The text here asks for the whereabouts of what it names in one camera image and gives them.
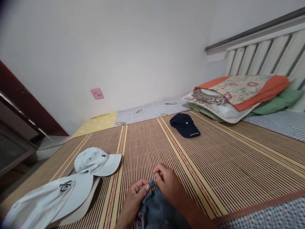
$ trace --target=dark red door frame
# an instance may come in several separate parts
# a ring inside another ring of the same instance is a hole
[[[2,61],[0,61],[0,91],[47,135],[69,136]]]
[[[0,96],[0,102],[7,106],[12,112],[18,115],[23,121],[25,121],[30,127],[32,127],[40,136],[44,137],[45,135],[38,129],[36,125],[33,125],[29,119],[22,115],[18,110],[16,110],[8,101]]]

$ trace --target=pillowcase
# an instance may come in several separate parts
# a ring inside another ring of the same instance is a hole
[[[247,75],[220,77],[195,87],[209,89],[226,97],[238,110],[269,101],[286,89],[290,78],[282,75]]]
[[[272,100],[261,103],[251,112],[251,114],[267,115],[283,110],[297,102],[298,99],[303,95],[303,93],[303,90],[293,90],[287,88]]]
[[[192,108],[194,111],[197,111],[199,113],[204,114],[205,116],[208,116],[215,122],[225,122],[223,119],[215,115],[213,112],[209,111],[208,109],[205,109],[201,106],[198,106],[194,103],[188,103],[190,105],[190,108]]]
[[[181,100],[203,107],[229,123],[237,123],[259,105],[256,104],[249,109],[239,112],[231,103],[228,102],[228,100],[226,100],[222,95],[219,95],[219,93],[201,88],[187,94]]]

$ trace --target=bamboo mat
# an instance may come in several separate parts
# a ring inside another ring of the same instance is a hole
[[[219,124],[195,111],[184,113],[201,136],[181,137],[169,115],[69,140],[1,203],[2,215],[27,192],[66,176],[88,147],[121,153],[120,168],[103,177],[86,216],[60,228],[113,228],[129,184],[153,178],[160,162],[176,171],[187,193],[219,222],[304,195],[305,143],[246,122]]]

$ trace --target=white cap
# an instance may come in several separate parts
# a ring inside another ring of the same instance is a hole
[[[52,222],[61,219],[62,217],[68,215],[69,213],[77,209],[79,206],[81,206],[91,192],[91,188],[93,185],[93,175],[91,175],[90,173],[77,173],[70,175],[67,178],[75,179],[75,187],[69,199],[64,204],[59,213],[56,215],[56,217],[52,220]]]
[[[90,194],[93,175],[74,174],[47,183],[24,195],[8,212],[4,228],[41,229],[77,209]]]
[[[77,155],[74,167],[78,173],[89,171],[91,175],[106,177],[117,170],[121,157],[121,154],[107,154],[99,148],[91,147]]]
[[[75,223],[79,220],[81,220],[87,213],[91,201],[93,199],[93,195],[95,193],[95,190],[98,186],[98,183],[101,179],[101,177],[97,177],[97,176],[93,176],[93,185],[91,188],[91,192],[88,195],[87,199],[85,200],[85,202],[79,206],[77,209],[75,209],[74,211],[72,211],[71,213],[69,213],[68,215],[60,218],[59,220],[53,220],[51,224],[49,224],[49,226],[47,228],[54,228],[57,226],[63,226],[63,225],[67,225],[67,224],[71,224],[71,223]]]

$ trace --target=pink note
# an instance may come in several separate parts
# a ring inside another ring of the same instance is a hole
[[[90,90],[95,99],[103,99],[104,95],[100,88]]]

